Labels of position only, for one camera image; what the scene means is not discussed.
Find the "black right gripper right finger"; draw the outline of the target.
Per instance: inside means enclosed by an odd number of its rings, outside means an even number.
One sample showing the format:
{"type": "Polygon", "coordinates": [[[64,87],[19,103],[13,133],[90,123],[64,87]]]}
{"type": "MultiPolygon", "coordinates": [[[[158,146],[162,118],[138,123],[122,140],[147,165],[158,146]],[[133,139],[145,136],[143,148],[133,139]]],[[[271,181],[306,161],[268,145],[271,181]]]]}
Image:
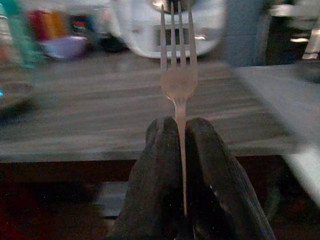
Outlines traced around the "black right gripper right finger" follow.
{"type": "Polygon", "coordinates": [[[208,120],[187,122],[186,161],[196,240],[277,240],[245,169],[208,120]]]}

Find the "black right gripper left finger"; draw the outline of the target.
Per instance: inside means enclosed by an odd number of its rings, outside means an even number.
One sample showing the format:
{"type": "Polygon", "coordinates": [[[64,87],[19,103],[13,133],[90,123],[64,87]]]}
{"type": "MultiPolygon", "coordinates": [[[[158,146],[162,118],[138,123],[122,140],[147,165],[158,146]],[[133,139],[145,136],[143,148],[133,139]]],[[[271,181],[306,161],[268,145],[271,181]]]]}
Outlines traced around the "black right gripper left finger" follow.
{"type": "Polygon", "coordinates": [[[172,117],[158,118],[146,130],[145,148],[106,240],[174,240],[183,219],[178,128],[172,117]]]}

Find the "silver metal fork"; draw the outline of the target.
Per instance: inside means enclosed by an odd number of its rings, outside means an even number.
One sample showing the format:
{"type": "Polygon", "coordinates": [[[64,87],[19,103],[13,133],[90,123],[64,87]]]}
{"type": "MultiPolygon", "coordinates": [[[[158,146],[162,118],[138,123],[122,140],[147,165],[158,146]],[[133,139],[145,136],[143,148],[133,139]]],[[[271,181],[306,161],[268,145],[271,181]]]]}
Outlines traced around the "silver metal fork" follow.
{"type": "Polygon", "coordinates": [[[178,128],[181,169],[182,169],[182,187],[183,187],[183,209],[184,215],[188,215],[187,204],[187,163],[186,163],[186,105],[189,98],[192,97],[199,78],[198,78],[198,62],[195,42],[195,31],[193,24],[193,15],[191,6],[187,3],[188,14],[188,43],[189,43],[189,64],[187,64],[186,44],[184,38],[184,24],[182,17],[181,1],[177,1],[178,19],[179,19],[179,52],[180,64],[177,64],[177,42],[176,42],[176,26],[174,4],[170,3],[170,46],[171,58],[170,66],[168,66],[167,56],[167,40],[166,40],[166,24],[164,5],[160,10],[160,84],[161,89],[168,99],[174,104],[175,122],[178,128]]]}

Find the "white kitchen appliance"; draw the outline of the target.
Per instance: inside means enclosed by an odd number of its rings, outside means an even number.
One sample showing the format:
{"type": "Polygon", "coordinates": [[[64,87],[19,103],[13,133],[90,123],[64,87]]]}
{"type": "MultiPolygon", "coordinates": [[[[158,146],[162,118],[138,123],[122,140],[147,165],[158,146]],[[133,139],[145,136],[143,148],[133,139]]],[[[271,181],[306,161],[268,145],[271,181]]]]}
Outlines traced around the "white kitchen appliance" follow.
{"type": "Polygon", "coordinates": [[[204,55],[220,42],[226,25],[227,0],[110,0],[111,32],[137,55],[161,56],[161,11],[164,11],[165,39],[171,50],[171,13],[174,14],[176,42],[180,42],[182,21],[184,43],[189,43],[188,10],[191,11],[196,54],[204,55]]]}

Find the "small lilac plastic bowl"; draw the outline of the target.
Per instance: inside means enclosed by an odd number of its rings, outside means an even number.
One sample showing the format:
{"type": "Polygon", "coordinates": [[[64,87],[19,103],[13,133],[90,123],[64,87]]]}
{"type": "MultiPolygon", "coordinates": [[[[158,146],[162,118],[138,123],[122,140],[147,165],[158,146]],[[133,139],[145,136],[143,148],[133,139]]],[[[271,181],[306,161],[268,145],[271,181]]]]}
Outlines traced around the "small lilac plastic bowl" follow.
{"type": "Polygon", "coordinates": [[[48,56],[56,59],[72,59],[83,54],[87,48],[87,38],[65,36],[46,40],[41,43],[48,56]]]}

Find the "teal capped water bottle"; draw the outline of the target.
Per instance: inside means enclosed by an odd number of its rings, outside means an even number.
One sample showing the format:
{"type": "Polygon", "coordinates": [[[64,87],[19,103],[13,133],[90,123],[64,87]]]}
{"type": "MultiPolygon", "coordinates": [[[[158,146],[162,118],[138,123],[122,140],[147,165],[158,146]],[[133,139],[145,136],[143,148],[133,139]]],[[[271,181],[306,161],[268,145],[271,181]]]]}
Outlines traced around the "teal capped water bottle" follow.
{"type": "Polygon", "coordinates": [[[20,0],[0,0],[0,46],[12,64],[33,69],[44,60],[20,0]]]}

